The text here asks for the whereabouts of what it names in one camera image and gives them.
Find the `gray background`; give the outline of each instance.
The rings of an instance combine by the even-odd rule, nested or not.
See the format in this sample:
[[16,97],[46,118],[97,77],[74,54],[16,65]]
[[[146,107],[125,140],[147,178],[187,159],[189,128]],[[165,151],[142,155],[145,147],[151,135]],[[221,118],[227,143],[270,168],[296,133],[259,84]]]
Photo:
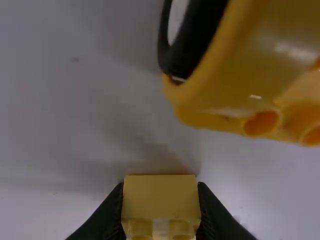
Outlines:
[[0,1],[0,237],[64,239],[129,173],[197,173],[261,240],[320,237],[320,149],[180,125],[160,0]]

